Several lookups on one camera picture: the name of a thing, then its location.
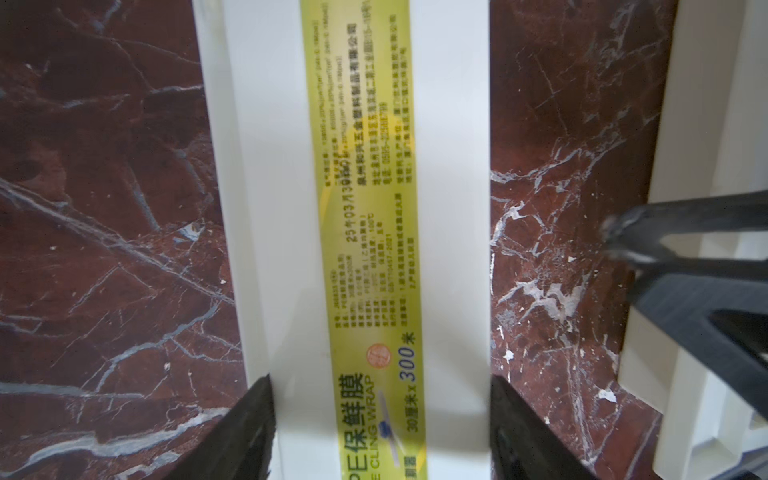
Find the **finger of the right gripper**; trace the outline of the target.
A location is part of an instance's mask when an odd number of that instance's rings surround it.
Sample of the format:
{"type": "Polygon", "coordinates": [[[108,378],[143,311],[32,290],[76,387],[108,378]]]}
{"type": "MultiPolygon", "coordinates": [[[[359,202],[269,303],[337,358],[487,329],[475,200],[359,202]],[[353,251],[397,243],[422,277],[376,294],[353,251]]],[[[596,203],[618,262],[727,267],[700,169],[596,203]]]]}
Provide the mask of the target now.
{"type": "Polygon", "coordinates": [[[767,271],[657,269],[643,274],[631,304],[767,416],[767,271]]]}
{"type": "Polygon", "coordinates": [[[606,251],[631,264],[677,258],[661,243],[669,235],[767,230],[767,192],[651,203],[607,218],[601,226],[606,251]]]}

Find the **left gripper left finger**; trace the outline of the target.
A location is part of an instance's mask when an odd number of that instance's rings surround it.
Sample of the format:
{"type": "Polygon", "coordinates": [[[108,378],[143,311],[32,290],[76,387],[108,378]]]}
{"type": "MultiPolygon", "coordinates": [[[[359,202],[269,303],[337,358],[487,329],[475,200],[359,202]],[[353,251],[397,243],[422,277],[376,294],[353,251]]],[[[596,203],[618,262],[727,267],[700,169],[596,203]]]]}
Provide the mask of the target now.
{"type": "Polygon", "coordinates": [[[276,433],[269,376],[257,380],[169,479],[266,480],[276,433]]]}

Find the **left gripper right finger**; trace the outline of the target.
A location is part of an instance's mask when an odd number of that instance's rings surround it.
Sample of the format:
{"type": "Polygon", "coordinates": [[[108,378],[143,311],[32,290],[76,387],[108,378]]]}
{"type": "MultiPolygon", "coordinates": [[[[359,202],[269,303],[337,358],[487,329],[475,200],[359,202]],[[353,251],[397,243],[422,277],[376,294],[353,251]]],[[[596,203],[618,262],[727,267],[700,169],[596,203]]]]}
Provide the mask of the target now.
{"type": "Polygon", "coordinates": [[[498,375],[491,378],[490,447],[499,479],[595,477],[508,381],[498,375]]]}

